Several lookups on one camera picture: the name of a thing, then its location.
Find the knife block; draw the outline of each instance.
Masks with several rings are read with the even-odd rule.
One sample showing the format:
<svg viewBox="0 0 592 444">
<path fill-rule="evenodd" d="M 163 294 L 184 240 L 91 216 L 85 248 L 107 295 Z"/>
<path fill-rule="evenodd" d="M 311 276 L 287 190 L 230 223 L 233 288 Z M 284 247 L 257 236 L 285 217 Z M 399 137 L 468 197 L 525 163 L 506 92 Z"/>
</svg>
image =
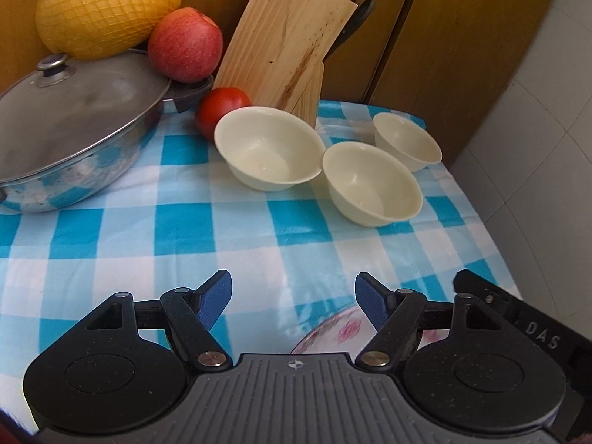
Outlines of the knife block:
<svg viewBox="0 0 592 444">
<path fill-rule="evenodd" d="M 294 112 L 310 84 L 296 110 L 310 124 L 323 58 L 356 7 L 351 0 L 250 0 L 214 88 L 238 87 L 254 105 Z"/>
</svg>

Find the red tomato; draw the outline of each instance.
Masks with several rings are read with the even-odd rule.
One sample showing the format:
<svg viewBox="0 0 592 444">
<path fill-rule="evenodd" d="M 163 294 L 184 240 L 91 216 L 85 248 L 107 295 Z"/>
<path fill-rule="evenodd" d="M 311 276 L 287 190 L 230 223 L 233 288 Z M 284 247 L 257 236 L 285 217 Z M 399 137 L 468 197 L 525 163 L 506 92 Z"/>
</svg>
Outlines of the red tomato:
<svg viewBox="0 0 592 444">
<path fill-rule="evenodd" d="M 204 138 L 213 142 L 214 128 L 224 115 L 237 108 L 251 105 L 247 94 L 239 88 L 216 88 L 199 102 L 195 112 L 197 130 Z"/>
</svg>

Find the gray ribbed panel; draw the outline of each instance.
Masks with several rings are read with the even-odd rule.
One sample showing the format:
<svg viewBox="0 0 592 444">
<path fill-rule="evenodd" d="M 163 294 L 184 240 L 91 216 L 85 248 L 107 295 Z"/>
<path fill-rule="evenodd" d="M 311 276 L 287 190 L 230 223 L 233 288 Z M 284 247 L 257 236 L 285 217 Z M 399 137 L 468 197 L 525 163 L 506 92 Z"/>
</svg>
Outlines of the gray ribbed panel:
<svg viewBox="0 0 592 444">
<path fill-rule="evenodd" d="M 300 361 L 298 369 L 288 363 Z M 228 372 L 199 377 L 160 421 L 121 436 L 43 431 L 46 444 L 556 444 L 544 431 L 478 439 L 416 412 L 394 381 L 354 369 L 341 354 L 245 355 Z"/>
</svg>

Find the pan lid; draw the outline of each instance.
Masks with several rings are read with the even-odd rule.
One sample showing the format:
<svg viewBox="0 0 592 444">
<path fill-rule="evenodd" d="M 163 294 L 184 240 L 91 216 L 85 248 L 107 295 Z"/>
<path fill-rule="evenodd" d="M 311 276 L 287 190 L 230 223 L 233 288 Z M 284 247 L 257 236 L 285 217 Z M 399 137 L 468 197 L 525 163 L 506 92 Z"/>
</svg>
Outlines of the pan lid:
<svg viewBox="0 0 592 444">
<path fill-rule="evenodd" d="M 158 103 L 170 85 L 136 50 L 95 61 L 51 55 L 37 70 L 0 94 L 0 184 L 102 143 Z"/>
</svg>

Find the yellow fruit in mesh net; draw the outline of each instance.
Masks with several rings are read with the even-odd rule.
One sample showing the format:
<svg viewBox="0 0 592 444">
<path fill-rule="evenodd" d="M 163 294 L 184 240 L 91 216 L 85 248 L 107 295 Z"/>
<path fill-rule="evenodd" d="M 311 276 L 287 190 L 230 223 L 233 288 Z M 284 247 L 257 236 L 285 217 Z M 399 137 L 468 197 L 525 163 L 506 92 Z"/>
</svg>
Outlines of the yellow fruit in mesh net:
<svg viewBox="0 0 592 444">
<path fill-rule="evenodd" d="M 46 47 L 78 60 L 105 58 L 141 43 L 181 0 L 38 0 Z"/>
</svg>

